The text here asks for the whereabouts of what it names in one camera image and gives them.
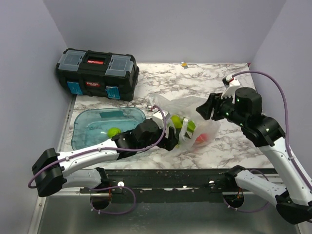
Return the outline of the translucent white plastic bag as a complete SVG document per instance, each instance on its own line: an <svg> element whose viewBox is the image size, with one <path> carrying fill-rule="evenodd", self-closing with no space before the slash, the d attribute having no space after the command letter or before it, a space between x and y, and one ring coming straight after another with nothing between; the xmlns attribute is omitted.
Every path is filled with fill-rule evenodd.
<svg viewBox="0 0 312 234"><path fill-rule="evenodd" d="M177 152L186 152L195 148L200 148L212 143L219 131L220 124L213 120L204 120L202 116L196 111L196 108L205 103L206 100L200 97L190 96L173 100L168 100L159 94L151 94L149 102L152 106L157 105L162 110L168 111L171 116L178 115L183 121L181 129L176 129L171 121L168 119L167 127L175 128L175 135L179 142L175 150ZM196 138L202 134L210 135L210 140L207 144L196 144Z"/></svg>

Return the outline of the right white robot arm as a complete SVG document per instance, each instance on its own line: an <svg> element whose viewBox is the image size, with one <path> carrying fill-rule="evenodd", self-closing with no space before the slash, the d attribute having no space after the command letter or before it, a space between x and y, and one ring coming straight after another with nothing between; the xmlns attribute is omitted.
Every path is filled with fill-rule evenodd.
<svg viewBox="0 0 312 234"><path fill-rule="evenodd" d="M241 166L235 166L224 179L228 190L241 188L253 192L275 206L282 218L291 224L311 221L311 179L298 160L288 153L286 134L279 123L262 114L262 98L256 90L238 88L234 97L211 93L196 111L205 120L226 119L239 126L243 135L267 157L283 181L283 185L279 186Z"/></svg>

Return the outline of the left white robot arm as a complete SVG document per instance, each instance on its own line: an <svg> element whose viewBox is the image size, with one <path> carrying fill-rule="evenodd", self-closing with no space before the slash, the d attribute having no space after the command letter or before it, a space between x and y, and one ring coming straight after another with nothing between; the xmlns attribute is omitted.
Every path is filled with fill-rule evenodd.
<svg viewBox="0 0 312 234"><path fill-rule="evenodd" d="M131 157L155 146L171 151L177 144L174 127L160 128L152 119L146 119L98 145L70 152L46 149L32 166L28 188L47 197L59 192L69 182L68 176L86 167Z"/></svg>

